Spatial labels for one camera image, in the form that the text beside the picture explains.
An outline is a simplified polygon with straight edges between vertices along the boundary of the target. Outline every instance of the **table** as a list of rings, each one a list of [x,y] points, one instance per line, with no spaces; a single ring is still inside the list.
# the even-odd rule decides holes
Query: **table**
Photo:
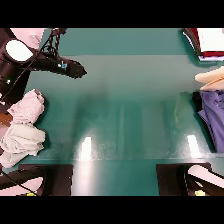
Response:
[[[221,63],[200,63],[178,28],[71,28],[59,50],[88,74],[31,73],[47,139],[22,163],[74,164],[72,195],[158,195],[157,163],[207,161],[224,175],[191,101],[194,76]]]

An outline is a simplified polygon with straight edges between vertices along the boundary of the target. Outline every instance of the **dark red garment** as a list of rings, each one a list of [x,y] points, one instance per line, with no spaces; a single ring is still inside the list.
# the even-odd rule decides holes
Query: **dark red garment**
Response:
[[[198,43],[200,45],[200,40],[199,40],[199,36],[198,36],[198,28],[189,28],[192,30],[195,38],[198,40]],[[224,51],[205,51],[205,52],[201,52],[201,55],[203,57],[212,57],[212,56],[224,56]]]

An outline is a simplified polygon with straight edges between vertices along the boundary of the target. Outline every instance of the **purple garment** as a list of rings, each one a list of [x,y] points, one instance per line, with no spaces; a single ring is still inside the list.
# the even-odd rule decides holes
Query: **purple garment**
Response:
[[[206,122],[217,153],[224,153],[224,91],[200,91],[203,110],[198,112]]]

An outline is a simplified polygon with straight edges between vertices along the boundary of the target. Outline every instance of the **black cable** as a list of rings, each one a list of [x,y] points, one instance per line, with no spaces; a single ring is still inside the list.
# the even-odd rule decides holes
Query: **black cable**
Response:
[[[27,187],[24,187],[22,184],[19,184],[19,183],[17,183],[16,181],[14,181],[14,180],[13,180],[7,173],[5,173],[4,171],[0,170],[0,172],[1,172],[2,174],[4,174],[4,175],[5,175],[9,180],[11,180],[14,184],[19,185],[19,186],[22,187],[23,189],[29,191],[30,193],[33,193],[33,194],[36,195],[36,196],[39,196],[39,195],[38,195],[37,193],[35,193],[34,191],[30,190],[30,189],[27,188]]]
[[[36,54],[36,56],[34,57],[34,59],[30,62],[30,64],[20,73],[20,75],[17,77],[16,81],[13,83],[12,87],[9,89],[9,91],[5,94],[5,96],[2,97],[1,102],[3,102],[3,100],[6,98],[6,96],[9,95],[9,93],[12,91],[12,89],[14,88],[14,86],[16,85],[16,83],[19,81],[19,79],[21,78],[21,76],[29,69],[29,67],[33,64],[33,62],[36,60],[36,58],[39,56],[39,54],[42,52],[42,50],[45,48],[46,44],[48,43],[48,41],[52,38],[52,33],[53,30],[51,31],[50,36],[48,37],[48,39],[46,40],[46,42],[44,43],[44,45],[41,47],[40,51]]]

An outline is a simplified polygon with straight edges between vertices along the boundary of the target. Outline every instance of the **pile of clothing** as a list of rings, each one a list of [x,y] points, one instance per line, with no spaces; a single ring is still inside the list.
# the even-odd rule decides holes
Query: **pile of clothing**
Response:
[[[200,73],[195,79],[205,84],[193,93],[196,110],[207,126],[217,153],[224,153],[224,66]]]
[[[4,151],[0,156],[3,167],[11,168],[27,155],[36,156],[44,148],[45,132],[33,125],[43,111],[44,98],[36,89],[26,93],[22,100],[9,108],[13,120],[0,141]]]
[[[183,28],[200,61],[224,61],[224,28]]]

